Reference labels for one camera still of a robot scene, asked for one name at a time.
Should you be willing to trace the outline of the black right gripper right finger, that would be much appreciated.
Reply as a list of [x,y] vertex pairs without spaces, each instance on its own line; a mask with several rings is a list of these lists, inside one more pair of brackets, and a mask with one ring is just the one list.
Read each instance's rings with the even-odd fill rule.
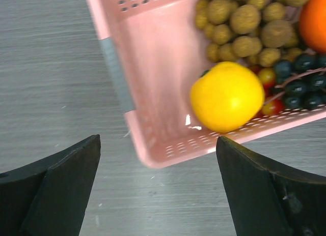
[[220,136],[216,157],[237,235],[325,235],[325,177]]

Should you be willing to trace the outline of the yellow round fruit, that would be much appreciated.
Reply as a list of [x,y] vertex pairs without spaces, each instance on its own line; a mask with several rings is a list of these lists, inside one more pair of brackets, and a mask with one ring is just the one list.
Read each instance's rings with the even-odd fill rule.
[[189,97],[192,110],[204,127],[227,133],[257,114],[263,106],[265,91],[249,68],[221,62],[192,85]]

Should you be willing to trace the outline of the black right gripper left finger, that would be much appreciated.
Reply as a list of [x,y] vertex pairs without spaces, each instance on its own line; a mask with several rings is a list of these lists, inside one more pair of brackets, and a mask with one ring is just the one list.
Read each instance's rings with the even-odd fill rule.
[[1,173],[1,235],[79,235],[100,160],[100,136]]

